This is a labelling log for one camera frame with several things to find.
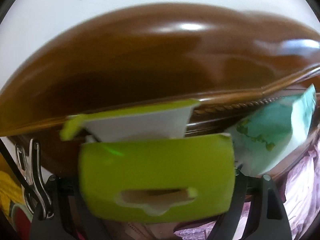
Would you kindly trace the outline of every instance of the purple fabric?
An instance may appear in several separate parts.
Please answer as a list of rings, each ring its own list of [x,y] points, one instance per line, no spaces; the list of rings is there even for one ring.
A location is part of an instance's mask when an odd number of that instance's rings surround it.
[[[284,208],[287,212],[292,239],[298,240],[309,228],[320,211],[320,141],[290,170],[285,182]],[[245,203],[233,240],[241,239],[247,223],[250,203]],[[183,240],[205,240],[215,221],[178,230],[175,234]]]

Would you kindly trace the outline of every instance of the silver bolt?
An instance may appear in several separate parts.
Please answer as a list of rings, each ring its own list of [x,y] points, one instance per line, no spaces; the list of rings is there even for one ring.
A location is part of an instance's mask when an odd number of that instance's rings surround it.
[[[54,181],[56,179],[56,175],[51,175],[50,177],[49,177],[49,180],[50,181]]]
[[[270,177],[268,174],[264,174],[264,175],[263,175],[263,178],[264,178],[266,181],[271,180],[271,177]]]

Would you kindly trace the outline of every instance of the teal paper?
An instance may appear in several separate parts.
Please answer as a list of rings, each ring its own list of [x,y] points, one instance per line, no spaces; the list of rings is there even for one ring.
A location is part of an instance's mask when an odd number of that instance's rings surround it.
[[[303,94],[272,102],[228,128],[236,167],[247,176],[271,170],[307,139],[315,106],[311,85]]]

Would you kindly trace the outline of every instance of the yellow fabric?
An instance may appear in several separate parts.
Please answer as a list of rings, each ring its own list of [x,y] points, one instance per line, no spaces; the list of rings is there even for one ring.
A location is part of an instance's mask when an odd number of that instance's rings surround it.
[[[0,208],[9,219],[10,202],[23,204],[22,189],[4,171],[0,171]]]

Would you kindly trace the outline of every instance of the silver clothespin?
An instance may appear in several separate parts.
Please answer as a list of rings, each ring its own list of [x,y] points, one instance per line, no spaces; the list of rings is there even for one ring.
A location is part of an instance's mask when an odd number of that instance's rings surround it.
[[[36,204],[35,200],[29,194],[30,190],[33,190],[42,206],[43,219],[51,217],[52,214],[52,202],[44,189],[44,182],[41,173],[40,162],[40,143],[35,139],[31,139],[29,147],[29,162],[27,161],[26,152],[20,145],[15,145],[15,152],[17,157],[17,166],[29,185],[28,189],[22,188],[23,199],[33,214]]]

